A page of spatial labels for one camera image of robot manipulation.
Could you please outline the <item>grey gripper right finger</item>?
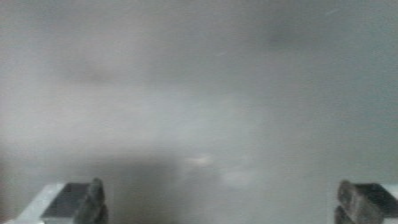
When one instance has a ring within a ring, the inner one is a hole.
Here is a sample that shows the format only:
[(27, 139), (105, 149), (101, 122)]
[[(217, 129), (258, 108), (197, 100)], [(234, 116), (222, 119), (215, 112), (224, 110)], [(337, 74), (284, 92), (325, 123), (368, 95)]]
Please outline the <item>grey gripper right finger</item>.
[(398, 224), (398, 184), (343, 180), (336, 198), (334, 224)]

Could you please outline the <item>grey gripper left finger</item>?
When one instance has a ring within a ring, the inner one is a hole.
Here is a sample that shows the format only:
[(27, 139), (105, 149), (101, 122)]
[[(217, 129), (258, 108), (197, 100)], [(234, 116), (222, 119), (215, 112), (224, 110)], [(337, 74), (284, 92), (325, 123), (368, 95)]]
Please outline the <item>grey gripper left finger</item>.
[(108, 224), (103, 181), (67, 183), (41, 215), (44, 224)]

